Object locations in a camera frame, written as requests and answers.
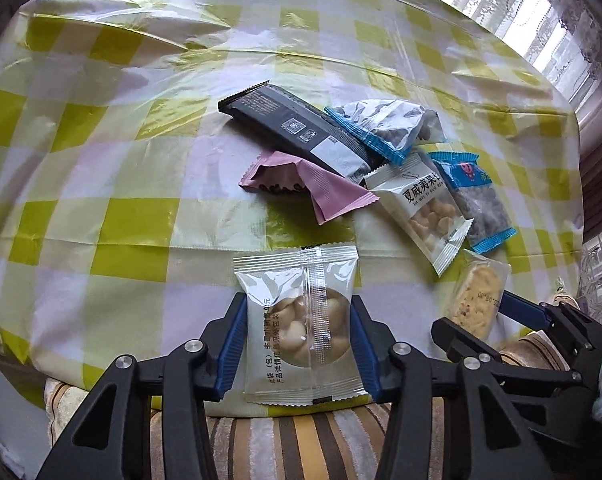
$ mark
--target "yellow checkered tablecloth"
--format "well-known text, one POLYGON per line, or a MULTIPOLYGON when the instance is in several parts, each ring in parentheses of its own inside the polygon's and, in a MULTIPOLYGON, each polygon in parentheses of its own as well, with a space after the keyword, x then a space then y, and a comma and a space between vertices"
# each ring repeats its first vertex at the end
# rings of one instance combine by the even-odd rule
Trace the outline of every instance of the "yellow checkered tablecloth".
MULTIPOLYGON (((318 227, 309 200, 238 187, 263 146, 217 101, 266 79, 319 108, 437 110, 440 148, 480 155, 519 231, 493 256, 508 288, 576 290, 574 112, 440 1, 33 0, 0 41, 1 354, 90 388, 117 355, 166 354, 221 316, 235 251, 344 240, 373 318, 434 352, 462 258, 435 280, 379 204, 318 227)), ((500 317, 491 340, 520 329, 500 317)))

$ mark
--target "tablecloth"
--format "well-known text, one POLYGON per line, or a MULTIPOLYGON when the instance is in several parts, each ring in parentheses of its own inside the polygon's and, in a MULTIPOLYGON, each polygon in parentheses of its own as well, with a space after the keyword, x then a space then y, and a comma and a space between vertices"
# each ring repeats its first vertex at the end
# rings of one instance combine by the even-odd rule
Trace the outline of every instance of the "tablecloth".
MULTIPOLYGON (((574 111, 442 2, 32 0, 0 41, 1 354, 89 389, 117 355, 167 354, 222 316, 236 251, 346 240, 373 318, 436 354, 462 258, 437 280, 379 204, 319 227, 307 198, 238 187, 264 144, 217 101, 267 79, 319 108, 437 110, 438 148, 479 154, 518 230, 491 253, 509 290, 576 291, 574 111)), ((490 341, 520 329, 500 316, 490 341)), ((232 406, 213 414, 245 413, 232 406)))

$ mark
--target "blue gripper pad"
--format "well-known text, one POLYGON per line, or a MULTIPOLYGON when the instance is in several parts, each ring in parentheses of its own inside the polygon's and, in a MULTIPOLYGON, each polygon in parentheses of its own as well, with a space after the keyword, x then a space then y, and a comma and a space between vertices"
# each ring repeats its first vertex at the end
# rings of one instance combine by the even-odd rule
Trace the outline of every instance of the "blue gripper pad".
POLYGON ((239 366, 239 360, 243 353, 243 343, 245 342, 248 328, 247 296, 245 294, 237 294, 233 303, 235 301, 239 302, 239 306, 227 329, 227 336, 225 337, 223 347, 217 360, 217 380, 215 382, 215 390, 221 399, 223 399, 226 391, 228 391, 235 382, 236 368, 239 366))
POLYGON ((507 290, 504 290, 499 312, 533 330, 543 330, 550 325, 541 307, 507 290))
POLYGON ((372 399, 377 401, 381 395, 379 361, 372 343, 367 338, 361 317, 352 304, 350 304, 350 345, 363 387, 366 388, 372 399))

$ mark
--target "plastic packaging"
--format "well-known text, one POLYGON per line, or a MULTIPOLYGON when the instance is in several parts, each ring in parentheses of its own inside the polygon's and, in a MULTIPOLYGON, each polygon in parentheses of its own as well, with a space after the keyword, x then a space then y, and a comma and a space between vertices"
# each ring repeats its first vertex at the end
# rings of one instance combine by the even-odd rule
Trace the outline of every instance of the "plastic packaging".
POLYGON ((496 319, 510 266, 467 249, 463 254, 467 265, 457 280, 446 315, 485 340, 496 319))
POLYGON ((475 220, 468 232, 468 242, 475 253, 488 252, 517 234, 490 176, 476 163, 478 155, 432 152, 430 157, 441 170, 463 215, 475 220))
POLYGON ((220 100, 219 111, 251 127, 273 149, 306 158, 355 184, 383 163, 321 110, 268 81, 220 100))
POLYGON ((327 107, 325 111, 393 164, 402 164, 418 139, 425 142, 446 140, 437 112, 409 101, 367 99, 327 107))
POLYGON ((350 349, 353 244, 235 258, 248 295, 245 399, 305 406, 363 395, 350 349))
POLYGON ((382 166, 365 182, 440 276, 459 252, 472 220, 461 214, 428 154, 414 150, 401 166, 382 166))
POLYGON ((350 180, 282 152, 261 153, 239 185, 273 193, 308 190, 319 225, 378 200, 350 180))

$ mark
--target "blue-edged snack bag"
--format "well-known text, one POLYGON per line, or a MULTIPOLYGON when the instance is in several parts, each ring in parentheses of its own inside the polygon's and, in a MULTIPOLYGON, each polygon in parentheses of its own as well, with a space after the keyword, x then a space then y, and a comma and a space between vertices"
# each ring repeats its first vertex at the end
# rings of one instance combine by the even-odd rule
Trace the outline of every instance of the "blue-edged snack bag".
POLYGON ((470 247, 485 253, 517 234, 497 196, 490 176, 476 163, 475 153, 431 152, 448 189, 465 218, 473 218, 468 232, 470 247))
POLYGON ((437 112, 401 99, 367 99, 325 112, 339 126, 400 166, 414 143, 444 142, 437 112))

